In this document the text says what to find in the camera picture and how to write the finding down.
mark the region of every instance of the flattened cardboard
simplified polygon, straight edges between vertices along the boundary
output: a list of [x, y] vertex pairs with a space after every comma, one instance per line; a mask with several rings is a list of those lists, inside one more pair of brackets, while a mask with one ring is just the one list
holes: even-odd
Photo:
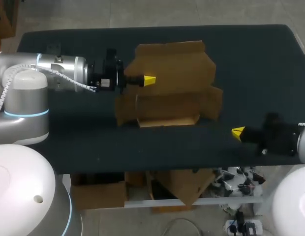
[[153, 86], [128, 86], [127, 94], [139, 96], [201, 92], [215, 77], [216, 65], [205, 54], [202, 41], [142, 44], [124, 70], [126, 76], [156, 76]]
[[222, 90], [211, 86], [215, 64], [202, 41], [139, 45], [127, 76], [156, 76], [156, 83], [128, 86], [116, 99], [118, 125], [137, 120], [140, 127], [190, 125], [199, 117], [217, 120]]
[[215, 179], [211, 169], [199, 169], [196, 173], [193, 170], [157, 171], [153, 177], [187, 206], [191, 206]]

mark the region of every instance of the table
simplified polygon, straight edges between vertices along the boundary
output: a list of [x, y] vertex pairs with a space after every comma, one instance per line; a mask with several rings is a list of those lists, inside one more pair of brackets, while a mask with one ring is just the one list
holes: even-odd
[[214, 85], [224, 90], [219, 122], [117, 127], [117, 93], [50, 91], [50, 135], [30, 147], [58, 174], [299, 164], [294, 157], [255, 156], [254, 145], [243, 145], [231, 135], [234, 127], [261, 127], [267, 112], [278, 112], [287, 122], [305, 122], [305, 56], [287, 26], [30, 32], [24, 34], [18, 52], [45, 53], [47, 44], [60, 43], [62, 55], [96, 61], [100, 72], [107, 48], [116, 48], [128, 65], [138, 44], [195, 40], [205, 43], [217, 66]]

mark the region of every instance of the cardboard box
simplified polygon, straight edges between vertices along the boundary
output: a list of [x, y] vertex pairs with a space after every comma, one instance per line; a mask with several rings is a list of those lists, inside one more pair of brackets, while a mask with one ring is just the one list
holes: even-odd
[[118, 125], [137, 120], [140, 127], [195, 124], [217, 120], [222, 90], [211, 86], [215, 64], [202, 41], [139, 45], [126, 76], [156, 76], [147, 87], [128, 86], [116, 99]]
[[0, 38], [14, 37], [20, 0], [0, 0]]
[[211, 169], [156, 171], [152, 176], [187, 206], [191, 206], [215, 179]]
[[125, 172], [125, 182], [134, 187], [144, 187], [145, 172]]
[[76, 208], [86, 210], [124, 207], [127, 194], [121, 175], [113, 178], [98, 175], [70, 175], [70, 192]]

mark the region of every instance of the concrete floor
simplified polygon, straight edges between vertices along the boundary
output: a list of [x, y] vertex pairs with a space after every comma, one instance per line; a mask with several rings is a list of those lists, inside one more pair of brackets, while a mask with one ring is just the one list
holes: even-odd
[[[28, 31], [218, 24], [286, 24], [305, 51], [305, 0], [26, 0], [20, 4], [16, 37], [3, 40], [2, 50], [15, 52]], [[194, 221], [205, 236], [225, 235], [227, 215], [218, 206], [169, 214], [145, 208], [83, 212], [85, 236], [158, 236], [177, 217]], [[269, 217], [262, 221], [272, 229]], [[180, 222], [168, 235], [197, 234]]]

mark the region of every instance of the wires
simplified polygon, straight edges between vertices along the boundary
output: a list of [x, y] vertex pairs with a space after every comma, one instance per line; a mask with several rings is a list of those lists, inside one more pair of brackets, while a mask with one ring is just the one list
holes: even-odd
[[169, 230], [171, 229], [171, 227], [174, 225], [174, 223], [175, 223], [176, 221], [179, 221], [179, 220], [186, 221], [186, 222], [190, 223], [190, 224], [197, 230], [198, 236], [202, 236], [202, 232], [201, 232], [201, 230], [196, 226], [196, 224], [193, 223], [192, 221], [188, 220], [188, 219], [185, 219], [185, 218], [176, 218], [176, 219], [173, 219], [173, 220], [169, 221], [169, 223], [166, 225], [166, 228], [165, 228], [165, 230], [163, 231], [163, 233], [162, 233], [161, 236], [165, 236], [165, 235], [169, 232]]
[[25, 70], [25, 69], [35, 69], [35, 68], [39, 69], [39, 70], [49, 72], [51, 74], [55, 74], [55, 75], [59, 76], [60, 78], [63, 78], [65, 80], [69, 81], [70, 83], [72, 83], [74, 85], [77, 85], [77, 86], [79, 86], [83, 89], [89, 90], [91, 92], [96, 92], [96, 89], [97, 89], [96, 87], [81, 84], [81, 83], [69, 78], [68, 76], [66, 76], [64, 74], [59, 73], [56, 70], [51, 70], [51, 69], [48, 69], [48, 68], [39, 67], [39, 66], [35, 66], [35, 65], [18, 64], [18, 65], [11, 66], [10, 68], [5, 70], [5, 72], [4, 72], [2, 81], [5, 81], [7, 79], [7, 82], [6, 82], [6, 84], [4, 86], [4, 89], [3, 89], [3, 92], [1, 93], [1, 96], [0, 96], [0, 110], [4, 105], [4, 101], [5, 101], [5, 98], [7, 96], [8, 89], [9, 89], [11, 83], [13, 82], [15, 76], [17, 75], [17, 73], [19, 73], [20, 71]]

